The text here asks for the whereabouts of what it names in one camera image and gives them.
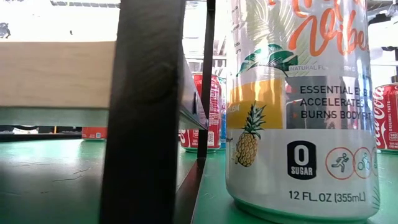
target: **metal frame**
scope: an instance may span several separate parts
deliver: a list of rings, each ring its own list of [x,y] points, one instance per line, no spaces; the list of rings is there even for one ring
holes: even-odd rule
[[[206,118],[215,0],[207,5],[201,98]],[[205,166],[207,131],[200,131],[198,159],[176,194],[177,129],[186,64],[184,13],[185,0],[121,1],[100,223],[191,222]]]

